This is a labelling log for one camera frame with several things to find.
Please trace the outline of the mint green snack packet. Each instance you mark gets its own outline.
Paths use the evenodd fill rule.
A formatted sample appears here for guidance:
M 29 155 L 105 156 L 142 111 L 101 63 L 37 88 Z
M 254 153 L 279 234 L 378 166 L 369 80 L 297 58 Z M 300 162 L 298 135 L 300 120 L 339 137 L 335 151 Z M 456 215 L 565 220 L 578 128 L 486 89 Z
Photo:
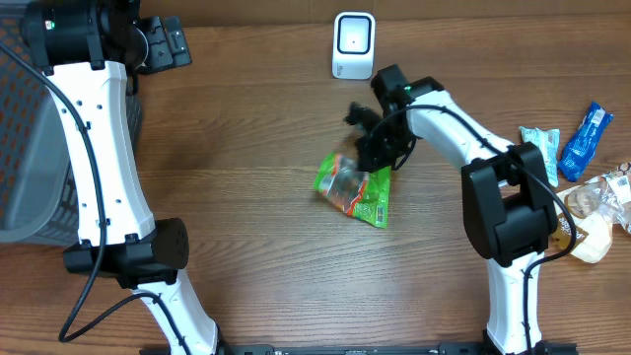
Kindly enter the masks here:
M 524 142 L 534 144 L 541 152 L 548 181 L 553 187 L 559 185 L 557 154 L 560 144 L 560 130 L 519 127 Z

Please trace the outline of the blue snack bar wrapper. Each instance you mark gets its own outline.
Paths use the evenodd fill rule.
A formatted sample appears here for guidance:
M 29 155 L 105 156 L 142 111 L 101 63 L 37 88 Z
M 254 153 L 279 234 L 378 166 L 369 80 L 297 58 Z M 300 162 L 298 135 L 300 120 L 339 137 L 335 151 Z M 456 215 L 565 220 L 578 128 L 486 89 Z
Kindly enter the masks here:
M 596 148 L 614 115 L 596 102 L 584 116 L 577 132 L 565 145 L 558 164 L 560 171 L 570 182 L 576 182 L 583 175 L 596 154 Z

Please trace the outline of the beige foil snack pouch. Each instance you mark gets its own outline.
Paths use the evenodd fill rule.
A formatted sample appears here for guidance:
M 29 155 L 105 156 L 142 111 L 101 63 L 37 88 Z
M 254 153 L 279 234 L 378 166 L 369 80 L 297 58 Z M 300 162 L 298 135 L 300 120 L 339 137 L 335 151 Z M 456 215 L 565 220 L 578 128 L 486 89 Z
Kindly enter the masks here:
M 565 189 L 557 194 L 577 228 L 571 255 L 586 263 L 597 263 L 612 245 L 613 226 L 630 233 L 630 163 Z

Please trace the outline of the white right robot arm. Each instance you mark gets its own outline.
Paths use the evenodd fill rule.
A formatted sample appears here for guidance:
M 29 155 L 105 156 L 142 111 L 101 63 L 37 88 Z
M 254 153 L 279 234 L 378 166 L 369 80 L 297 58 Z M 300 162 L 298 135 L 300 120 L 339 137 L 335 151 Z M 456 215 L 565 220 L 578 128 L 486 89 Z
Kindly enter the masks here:
M 480 353 L 577 353 L 574 344 L 544 340 L 538 326 L 540 268 L 571 251 L 546 254 L 557 215 L 568 209 L 548 182 L 540 150 L 485 129 L 432 77 L 410 82 L 390 65 L 371 88 L 383 111 L 352 105 L 346 118 L 364 131 L 355 143 L 360 170 L 397 170 L 423 139 L 460 172 L 464 230 L 489 277 Z

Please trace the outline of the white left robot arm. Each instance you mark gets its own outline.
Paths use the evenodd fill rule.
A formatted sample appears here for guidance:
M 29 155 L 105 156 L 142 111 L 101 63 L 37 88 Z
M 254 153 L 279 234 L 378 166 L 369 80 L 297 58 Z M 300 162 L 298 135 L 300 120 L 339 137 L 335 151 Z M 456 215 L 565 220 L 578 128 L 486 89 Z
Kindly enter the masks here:
M 78 240 L 63 254 L 66 269 L 112 278 L 143 302 L 169 353 L 217 353 L 219 328 L 186 272 L 184 223 L 150 210 L 127 122 L 140 76 L 191 63 L 179 18 L 141 17 L 136 1 L 33 1 L 21 36 L 28 71 L 53 96 L 75 181 Z

